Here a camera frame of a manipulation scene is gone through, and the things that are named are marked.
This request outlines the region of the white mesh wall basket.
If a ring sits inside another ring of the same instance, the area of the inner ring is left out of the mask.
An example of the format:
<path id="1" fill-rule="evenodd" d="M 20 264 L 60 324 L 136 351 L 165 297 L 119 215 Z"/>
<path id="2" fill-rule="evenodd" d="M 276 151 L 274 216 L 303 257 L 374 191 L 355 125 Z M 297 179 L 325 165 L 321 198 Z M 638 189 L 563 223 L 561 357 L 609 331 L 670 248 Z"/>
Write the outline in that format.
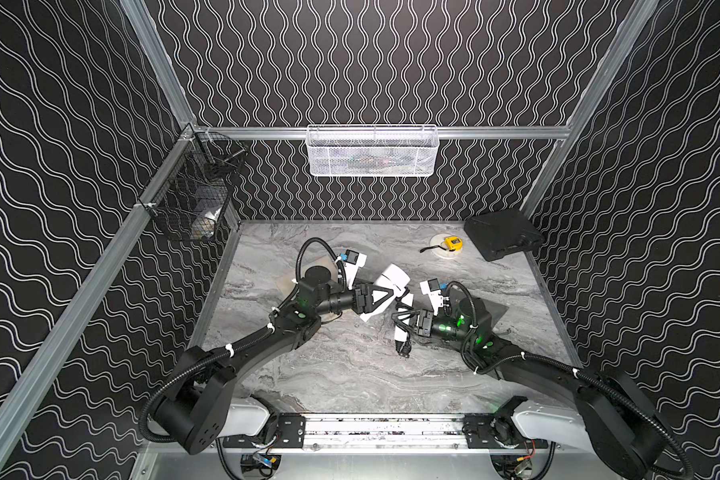
<path id="1" fill-rule="evenodd" d="M 305 145 L 316 177 L 428 177 L 440 138 L 434 125 L 310 125 Z"/>

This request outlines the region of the white round coaster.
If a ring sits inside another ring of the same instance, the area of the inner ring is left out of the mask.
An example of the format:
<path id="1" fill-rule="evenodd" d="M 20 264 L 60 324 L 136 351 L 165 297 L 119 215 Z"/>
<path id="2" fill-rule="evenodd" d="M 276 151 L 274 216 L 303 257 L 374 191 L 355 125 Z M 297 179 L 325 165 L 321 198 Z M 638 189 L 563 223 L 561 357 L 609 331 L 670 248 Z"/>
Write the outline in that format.
<path id="1" fill-rule="evenodd" d="M 462 250 L 464 248 L 464 240 L 462 237 L 457 236 L 462 239 L 463 248 L 458 251 L 448 251 L 443 244 L 444 238 L 448 237 L 448 236 L 457 236 L 457 235 L 438 234 L 438 235 L 433 236 L 429 241 L 429 246 L 431 247 L 429 252 L 433 253 L 435 256 L 437 256 L 439 258 L 443 258 L 443 259 L 453 259 L 453 258 L 458 257 L 462 253 Z"/>

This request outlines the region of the yellow tape measure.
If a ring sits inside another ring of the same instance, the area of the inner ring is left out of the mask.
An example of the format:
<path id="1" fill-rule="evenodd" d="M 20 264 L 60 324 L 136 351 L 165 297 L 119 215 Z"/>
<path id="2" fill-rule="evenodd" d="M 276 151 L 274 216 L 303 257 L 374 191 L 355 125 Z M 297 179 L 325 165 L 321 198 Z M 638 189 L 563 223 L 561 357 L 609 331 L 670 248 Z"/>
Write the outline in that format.
<path id="1" fill-rule="evenodd" d="M 443 244 L 448 251 L 458 251 L 463 248 L 463 241 L 457 236 L 448 236 L 443 240 Z"/>

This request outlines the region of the black hard case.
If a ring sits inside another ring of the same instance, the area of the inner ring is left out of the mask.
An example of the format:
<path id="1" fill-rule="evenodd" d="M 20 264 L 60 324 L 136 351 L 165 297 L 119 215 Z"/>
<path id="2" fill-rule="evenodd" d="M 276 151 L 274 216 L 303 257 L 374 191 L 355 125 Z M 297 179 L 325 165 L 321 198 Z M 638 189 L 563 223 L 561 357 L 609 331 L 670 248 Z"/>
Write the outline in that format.
<path id="1" fill-rule="evenodd" d="M 468 218 L 464 231 L 487 262 L 536 249 L 543 234 L 518 209 L 507 209 Z"/>

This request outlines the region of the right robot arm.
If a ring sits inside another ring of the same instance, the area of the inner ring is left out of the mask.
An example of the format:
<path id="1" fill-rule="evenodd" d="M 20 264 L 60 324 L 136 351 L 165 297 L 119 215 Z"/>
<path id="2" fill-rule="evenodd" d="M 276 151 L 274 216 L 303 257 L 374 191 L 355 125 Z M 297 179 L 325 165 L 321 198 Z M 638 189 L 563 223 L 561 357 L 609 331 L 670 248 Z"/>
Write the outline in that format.
<path id="1" fill-rule="evenodd" d="M 398 299 L 393 321 L 403 333 L 402 352 L 410 339 L 438 338 L 460 355 L 475 375 L 494 375 L 533 389 L 563 404 L 559 413 L 535 412 L 529 399 L 515 396 L 493 415 L 496 442 L 513 446 L 546 440 L 588 449 L 624 479 L 649 473 L 669 479 L 691 479 L 694 468 L 672 429 L 653 403 L 626 374 L 594 372 L 529 352 L 497 335 L 485 303 L 465 292 L 450 304 L 449 285 L 426 284 L 432 306 L 416 309 L 413 295 Z"/>

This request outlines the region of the dark grey hair dryer bag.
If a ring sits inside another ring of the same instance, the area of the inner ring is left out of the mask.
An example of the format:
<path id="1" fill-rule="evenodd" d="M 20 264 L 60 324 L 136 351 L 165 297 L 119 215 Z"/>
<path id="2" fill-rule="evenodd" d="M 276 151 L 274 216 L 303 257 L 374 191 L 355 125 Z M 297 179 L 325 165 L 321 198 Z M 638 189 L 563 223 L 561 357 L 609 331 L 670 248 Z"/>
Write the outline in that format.
<path id="1" fill-rule="evenodd" d="M 508 311 L 506 305 L 479 297 L 473 297 L 473 302 L 470 302 L 465 295 L 456 298 L 451 306 L 453 325 L 459 339 L 470 332 L 477 336 L 490 334 Z"/>

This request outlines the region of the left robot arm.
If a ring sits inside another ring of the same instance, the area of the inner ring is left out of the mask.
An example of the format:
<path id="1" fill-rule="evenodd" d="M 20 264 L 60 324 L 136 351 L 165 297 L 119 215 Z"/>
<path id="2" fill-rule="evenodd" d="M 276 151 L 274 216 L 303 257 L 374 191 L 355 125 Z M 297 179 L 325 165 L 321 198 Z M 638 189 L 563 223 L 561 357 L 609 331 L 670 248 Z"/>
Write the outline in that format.
<path id="1" fill-rule="evenodd" d="M 325 240 L 307 239 L 295 260 L 293 289 L 269 313 L 267 324 L 234 343 L 185 350 L 170 377 L 143 405 L 137 422 L 140 436 L 155 444 L 176 443 L 190 455 L 229 436 L 272 441 L 273 409 L 237 396 L 238 384 L 311 340 L 324 314 L 371 314 L 384 310 L 395 297 L 389 287 L 351 284 L 345 261 Z"/>

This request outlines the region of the item in black basket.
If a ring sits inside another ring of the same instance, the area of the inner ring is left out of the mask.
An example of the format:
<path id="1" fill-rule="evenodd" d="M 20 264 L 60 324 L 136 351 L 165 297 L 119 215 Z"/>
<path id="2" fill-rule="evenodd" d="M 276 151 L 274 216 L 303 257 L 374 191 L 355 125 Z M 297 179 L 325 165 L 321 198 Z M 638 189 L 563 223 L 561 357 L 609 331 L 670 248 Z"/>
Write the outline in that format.
<path id="1" fill-rule="evenodd" d="M 214 235 L 221 214 L 221 205 L 200 206 L 195 209 L 195 219 L 190 230 L 191 240 L 210 238 Z"/>

